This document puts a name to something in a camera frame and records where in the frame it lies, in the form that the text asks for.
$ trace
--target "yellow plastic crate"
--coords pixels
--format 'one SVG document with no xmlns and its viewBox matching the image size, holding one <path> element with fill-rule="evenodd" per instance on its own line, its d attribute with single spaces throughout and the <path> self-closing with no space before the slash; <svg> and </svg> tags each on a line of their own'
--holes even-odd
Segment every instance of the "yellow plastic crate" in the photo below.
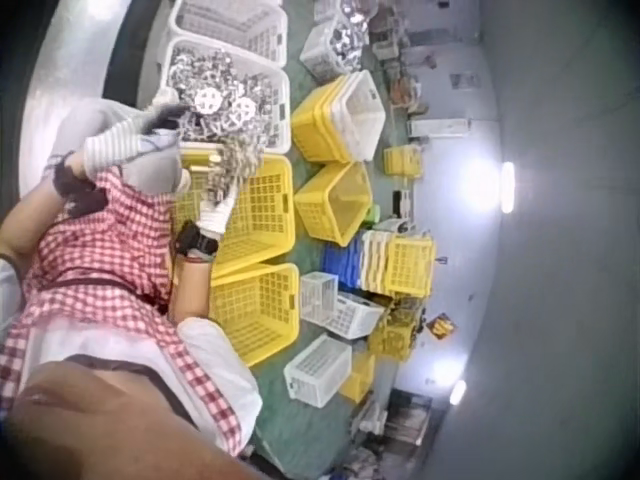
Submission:
<svg viewBox="0 0 640 480">
<path fill-rule="evenodd" d="M 340 393 L 356 403 L 365 397 L 371 384 L 376 368 L 376 357 L 370 352 L 357 352 L 351 361 L 351 375 L 340 387 Z"/>
<path fill-rule="evenodd" d="M 372 203 L 371 185 L 360 162 L 325 166 L 294 197 L 310 236 L 346 247 Z"/>
<path fill-rule="evenodd" d="M 257 264 L 211 282 L 209 315 L 252 366 L 298 338 L 298 268 Z"/>
<path fill-rule="evenodd" d="M 393 310 L 392 304 L 367 340 L 369 352 L 406 362 L 413 351 L 418 317 L 413 312 Z"/>
<path fill-rule="evenodd" d="M 346 76 L 316 88 L 291 117 L 293 140 L 309 162 L 347 163 L 353 159 L 331 119 L 331 104 L 347 81 Z"/>
<path fill-rule="evenodd" d="M 431 295 L 436 244 L 431 237 L 394 236 L 389 246 L 385 287 L 395 293 L 414 297 Z"/>
<path fill-rule="evenodd" d="M 183 164 L 206 166 L 207 151 L 183 152 Z M 174 231 L 197 220 L 207 173 L 191 173 L 191 190 L 176 201 Z M 238 196 L 213 268 L 215 277 L 287 253 L 295 243 L 293 175 L 285 157 L 265 155 L 264 165 Z"/>
<path fill-rule="evenodd" d="M 416 145 L 387 148 L 384 151 L 384 172 L 409 178 L 422 176 L 422 155 Z"/>
</svg>

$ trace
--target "red gingham apron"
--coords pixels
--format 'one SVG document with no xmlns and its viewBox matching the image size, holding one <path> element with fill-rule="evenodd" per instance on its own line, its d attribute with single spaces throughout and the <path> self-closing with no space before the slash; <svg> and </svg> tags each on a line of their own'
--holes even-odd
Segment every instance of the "red gingham apron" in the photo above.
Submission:
<svg viewBox="0 0 640 480">
<path fill-rule="evenodd" d="M 106 209 L 56 223 L 38 246 L 23 282 L 25 310 L 0 347 L 0 418 L 7 415 L 18 393 L 29 332 L 36 323 L 58 317 L 106 323 L 156 341 L 206 405 L 227 452 L 237 455 L 241 431 L 235 412 L 166 316 L 139 299 L 145 296 L 166 304 L 169 297 L 166 255 L 173 195 L 142 194 L 116 172 L 100 174 L 96 182 L 107 190 Z M 87 278 L 124 283 L 138 297 L 113 286 L 73 284 Z M 52 284 L 64 286 L 51 288 Z"/>
</svg>

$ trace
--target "smartwatch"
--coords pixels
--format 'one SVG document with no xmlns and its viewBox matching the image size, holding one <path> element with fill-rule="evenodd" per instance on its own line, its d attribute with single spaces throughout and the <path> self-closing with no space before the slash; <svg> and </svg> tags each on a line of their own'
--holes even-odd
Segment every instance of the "smartwatch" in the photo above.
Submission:
<svg viewBox="0 0 640 480">
<path fill-rule="evenodd" d="M 203 235 L 192 220 L 184 222 L 175 242 L 176 253 L 208 262 L 213 261 L 218 248 L 218 240 Z"/>
</svg>

